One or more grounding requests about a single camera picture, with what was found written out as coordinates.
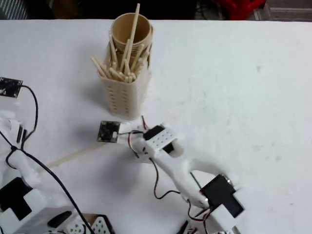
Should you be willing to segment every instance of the robotic arm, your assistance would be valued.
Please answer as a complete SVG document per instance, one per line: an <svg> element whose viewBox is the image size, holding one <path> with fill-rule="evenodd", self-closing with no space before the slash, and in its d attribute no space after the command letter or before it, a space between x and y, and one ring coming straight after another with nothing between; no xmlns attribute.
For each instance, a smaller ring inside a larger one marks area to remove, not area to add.
<svg viewBox="0 0 312 234"><path fill-rule="evenodd" d="M241 188L233 185L237 183L235 176L226 173L227 170L207 156L186 155L178 135L165 125L157 125L145 132L134 147L143 149L140 158L144 161L150 158L172 179L183 199L199 208L209 208L206 216L208 229L212 227L209 231L241 233L237 223L245 213L244 194ZM199 190L190 175L193 170L215 177Z"/></svg>

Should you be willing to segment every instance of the white surface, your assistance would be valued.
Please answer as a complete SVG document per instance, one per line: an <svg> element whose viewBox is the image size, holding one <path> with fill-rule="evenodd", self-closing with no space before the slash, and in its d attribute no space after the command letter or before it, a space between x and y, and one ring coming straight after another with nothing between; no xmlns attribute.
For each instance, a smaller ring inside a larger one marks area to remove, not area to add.
<svg viewBox="0 0 312 234"><path fill-rule="evenodd" d="M0 73L37 94L39 125L26 150L45 163L94 145L100 121L115 119L102 106L90 62L93 54L104 56L111 22L0 21ZM249 195L246 233L309 230L312 24L152 24L147 124L169 122L241 176ZM19 102L31 126L27 90ZM186 218L177 195L154 199L153 166L137 164L126 147L106 144L54 171L81 209L108 215L116 233L172 234ZM161 172L158 193L169 188Z"/></svg>

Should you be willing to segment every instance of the black cable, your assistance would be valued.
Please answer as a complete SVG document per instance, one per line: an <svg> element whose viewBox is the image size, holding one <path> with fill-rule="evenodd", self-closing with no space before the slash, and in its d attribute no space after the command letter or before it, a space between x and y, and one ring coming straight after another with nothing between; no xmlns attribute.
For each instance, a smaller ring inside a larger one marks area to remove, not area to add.
<svg viewBox="0 0 312 234"><path fill-rule="evenodd" d="M11 142L8 140L8 138L5 137L5 135L0 131L0 135L5 139L6 142L8 142L8 144L12 147L13 145L11 144Z"/></svg>
<svg viewBox="0 0 312 234"><path fill-rule="evenodd" d="M64 192L66 193L66 195L68 196L69 200L72 202L74 208L77 210L80 218L82 219L82 221L84 222L84 224L86 225L86 227L90 230L91 234L95 234L94 231L92 230L91 226L89 225L89 223L87 222L87 220L85 219L85 217L83 216L82 212L80 211L78 205L75 203L74 199L72 198L72 196L70 195L70 193L68 192L68 190L66 189L65 185L62 183L62 181L58 178L58 176L56 174L54 174L47 166L45 166L41 161L39 161L36 157L32 156L31 154L27 153L26 151L24 151L24 144L25 141L35 132L36 128L37 128L37 124L38 124L38 115L39 115L39 108L38 108L38 101L36 98L36 95L34 93L34 91L26 86L26 85L22 85L21 87L27 88L34 100L35 100L35 105L36 105L36 119L35 119L35 124L34 124L34 128L33 130L23 139L22 144L21 144L21 148L18 149L16 146L14 146L6 137L5 135L0 131L0 135L5 139L5 141L11 146L11 152L8 154L8 156L5 158L6 163L8 164L8 166L10 166L11 168L15 169L12 165L10 165L9 163L9 158L10 156L13 154L14 151L16 150L21 150L27 157L29 157L30 159L32 159L33 161L35 161L39 166L41 166L44 170L46 170L56 181L57 183L61 186L61 188L64 190Z"/></svg>
<svg viewBox="0 0 312 234"><path fill-rule="evenodd" d="M155 182L155 186L154 186L154 196L155 196L157 199L161 200L161 199L163 199L166 195L168 195L169 193L180 194L179 191L169 190L168 192L166 192L164 195L162 195L162 196L160 196L160 197L158 197L158 196L156 195L156 187L157 187L158 180L159 180L159 172L158 172L157 166L156 166L156 164L154 163L154 161L153 161L151 158L149 158L149 160L153 163L153 165L154 165L154 167L155 167L155 170L156 170L156 182Z"/></svg>
<svg viewBox="0 0 312 234"><path fill-rule="evenodd" d="M92 234L95 234L94 231L92 230L91 226L89 225L89 223L87 222L87 220L85 219L85 217L83 216L83 214L81 213L78 205L76 204L76 202L74 201L74 199L72 198L72 196L70 195L70 193L68 192L68 190L66 189L65 185L62 183L62 181L58 178L58 176L52 172L46 165L44 165L41 161L39 161L36 157L32 156L31 154L27 153L26 151L20 149L27 157L29 157L30 159L32 159L33 161L35 161L40 167L42 167L47 173L49 173L56 181L57 183L61 186L61 188L64 190L64 192L66 193L66 195L68 196L69 200L72 202L74 208L77 210L80 218L82 219L82 221L84 222L84 224L86 225L86 227L90 230L90 232Z"/></svg>
<svg viewBox="0 0 312 234"><path fill-rule="evenodd" d="M38 124L38 114L39 114L39 108L38 108L38 101L37 101L37 98L36 98L36 95L34 93L34 91L27 85L21 85L21 87L23 88L26 88L30 91L30 93L32 94L33 98L34 98L34 101L35 101L35 105L36 105L36 118L35 118L35 124L34 124L34 128L33 130L22 140L22 143L21 143L21 149L23 150L24 149L24 144L25 142L28 140L28 138L35 132L35 130L37 129L37 124Z"/></svg>
<svg viewBox="0 0 312 234"><path fill-rule="evenodd" d="M191 176L193 177L193 179L195 180L196 184L199 186L199 189L201 189L200 183L198 182L198 180L195 178L195 175L193 174L193 172L190 172Z"/></svg>

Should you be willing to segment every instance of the chopstick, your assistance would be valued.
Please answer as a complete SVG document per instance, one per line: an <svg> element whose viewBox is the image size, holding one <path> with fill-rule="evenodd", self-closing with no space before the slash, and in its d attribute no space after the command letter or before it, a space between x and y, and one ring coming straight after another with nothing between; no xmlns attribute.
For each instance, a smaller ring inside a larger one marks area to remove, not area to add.
<svg viewBox="0 0 312 234"><path fill-rule="evenodd" d="M123 52L123 55L122 55L122 59L121 59L121 65L120 65L120 68L119 68L119 71L122 72L122 69L123 69L123 65L125 65L125 58L127 56L127 53L128 53L128 49L129 49L129 44L130 44L130 39L127 39L127 44L126 44L126 47L125 47L125 50Z"/></svg>
<svg viewBox="0 0 312 234"><path fill-rule="evenodd" d="M126 59L124 59L124 63L125 63L125 74L128 74L130 73L129 63Z"/></svg>
<svg viewBox="0 0 312 234"><path fill-rule="evenodd" d="M98 60L95 57L91 57L91 61L93 62L94 66L97 68L98 72L100 73L101 76L105 76Z"/></svg>
<svg viewBox="0 0 312 234"><path fill-rule="evenodd" d="M144 44L141 44L141 45L140 45L140 48L139 48L139 50L138 50L138 53L136 54L136 57L135 57L135 59L134 59L133 62L132 62L132 65L131 65L131 68L130 68L131 71L133 71L133 69L135 68L136 63L137 63L138 59L140 58L140 56L141 56L141 54L142 54L142 52L143 52L144 47L145 47Z"/></svg>
<svg viewBox="0 0 312 234"><path fill-rule="evenodd" d="M137 19L138 19L139 11L140 11L140 3L138 3L136 5L136 13L135 13L135 16L134 16L134 19L133 19L132 30L131 30L131 35L130 35L130 44L129 44L128 54L127 54L127 61L128 62L130 61L133 41L135 39L136 28L137 28Z"/></svg>
<svg viewBox="0 0 312 234"><path fill-rule="evenodd" d="M110 44L111 53L112 53L112 56L113 56L113 61L114 61L114 62L116 63L116 65L118 66L118 60L117 60L117 55L116 55L116 49L115 49L115 46L114 46L112 34L109 34L109 44Z"/></svg>

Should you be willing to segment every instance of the black sensor module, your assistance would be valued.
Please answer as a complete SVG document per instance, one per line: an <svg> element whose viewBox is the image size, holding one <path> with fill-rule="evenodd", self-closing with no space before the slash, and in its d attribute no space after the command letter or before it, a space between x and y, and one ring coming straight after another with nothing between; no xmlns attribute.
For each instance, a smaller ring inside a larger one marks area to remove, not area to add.
<svg viewBox="0 0 312 234"><path fill-rule="evenodd" d="M97 141L117 143L120 122L101 121Z"/></svg>
<svg viewBox="0 0 312 234"><path fill-rule="evenodd" d="M0 96L17 98L22 84L22 80L0 77Z"/></svg>

